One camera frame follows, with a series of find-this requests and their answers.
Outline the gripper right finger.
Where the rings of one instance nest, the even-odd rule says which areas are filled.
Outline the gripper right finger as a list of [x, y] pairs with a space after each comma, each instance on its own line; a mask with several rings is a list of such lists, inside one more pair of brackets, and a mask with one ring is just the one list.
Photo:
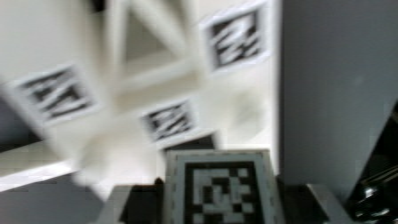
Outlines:
[[328, 188], [319, 184], [298, 187], [298, 214], [301, 224], [356, 224]]

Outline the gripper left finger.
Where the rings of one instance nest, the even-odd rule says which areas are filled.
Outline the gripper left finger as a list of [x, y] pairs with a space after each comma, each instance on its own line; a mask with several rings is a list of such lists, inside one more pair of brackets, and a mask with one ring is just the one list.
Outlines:
[[124, 224], [120, 216], [127, 204], [131, 189], [131, 185], [118, 185], [113, 187], [93, 224]]

